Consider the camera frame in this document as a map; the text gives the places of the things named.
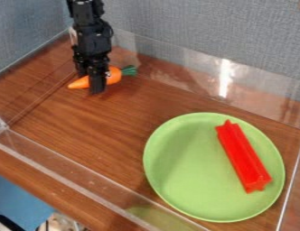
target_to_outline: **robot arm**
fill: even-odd
[[[112,29],[100,18],[104,4],[101,0],[67,0],[67,4],[76,32],[72,59],[79,77],[88,75],[89,93],[96,94],[105,89],[111,52]]]

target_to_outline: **green plate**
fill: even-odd
[[[263,191],[246,194],[218,142],[215,126],[236,123],[272,178]],[[284,181],[280,154],[262,132],[228,115],[193,113],[168,120],[143,152],[145,178],[159,197],[181,213],[212,222],[234,222],[263,212]]]

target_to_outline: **gray fabric wall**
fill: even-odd
[[[104,2],[115,28],[300,79],[296,0]],[[64,0],[0,0],[0,69],[68,24]]]
[[[119,29],[300,79],[296,0],[105,0]]]
[[[64,0],[0,0],[0,70],[68,24]]]

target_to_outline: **red object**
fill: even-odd
[[[220,145],[228,156],[246,193],[254,190],[263,190],[271,178],[246,139],[242,128],[232,124],[230,120],[226,120],[224,124],[216,126],[215,129]]]

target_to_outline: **orange carrot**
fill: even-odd
[[[136,69],[133,66],[128,66],[123,69],[119,69],[116,67],[108,66],[108,71],[109,71],[109,77],[105,78],[105,84],[111,85],[117,82],[120,82],[121,76],[135,76],[136,74]],[[72,83],[68,84],[68,89],[81,89],[81,88],[88,88],[88,76],[84,76],[75,80]]]

